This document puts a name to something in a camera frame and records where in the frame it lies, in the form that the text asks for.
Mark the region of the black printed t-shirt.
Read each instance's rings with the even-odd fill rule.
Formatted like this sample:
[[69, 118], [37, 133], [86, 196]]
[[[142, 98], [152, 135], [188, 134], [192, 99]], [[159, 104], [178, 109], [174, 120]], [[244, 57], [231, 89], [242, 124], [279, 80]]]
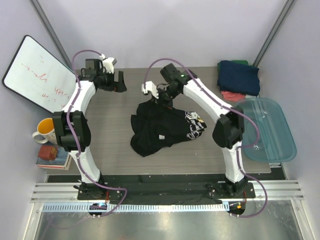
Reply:
[[207, 128], [197, 112], [160, 105], [153, 99], [138, 105], [130, 124], [133, 131], [130, 146], [142, 157], [195, 140]]

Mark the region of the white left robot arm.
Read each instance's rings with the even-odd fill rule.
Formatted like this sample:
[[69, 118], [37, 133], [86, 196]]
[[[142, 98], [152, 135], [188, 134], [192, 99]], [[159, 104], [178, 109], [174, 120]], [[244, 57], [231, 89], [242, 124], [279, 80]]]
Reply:
[[70, 100], [52, 116], [57, 144], [74, 159], [81, 174], [80, 194], [105, 195], [111, 190], [105, 185], [93, 159], [90, 150], [92, 135], [85, 113], [98, 89], [116, 93], [127, 91], [123, 71], [119, 71], [118, 80], [115, 80], [116, 62], [114, 57], [104, 55], [86, 59], [85, 68], [75, 76], [75, 89]]

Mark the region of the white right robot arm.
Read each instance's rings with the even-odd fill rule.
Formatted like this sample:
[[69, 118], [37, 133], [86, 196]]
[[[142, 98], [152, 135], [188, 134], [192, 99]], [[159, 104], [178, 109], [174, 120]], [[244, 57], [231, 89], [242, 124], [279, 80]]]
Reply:
[[242, 146], [244, 127], [243, 110], [232, 107], [218, 98], [192, 72], [180, 72], [172, 63], [160, 70], [168, 87], [159, 93], [160, 101], [168, 103], [179, 94], [195, 101], [215, 123], [214, 142], [221, 147], [225, 164], [224, 189], [231, 197], [243, 194], [248, 178], [243, 169]]

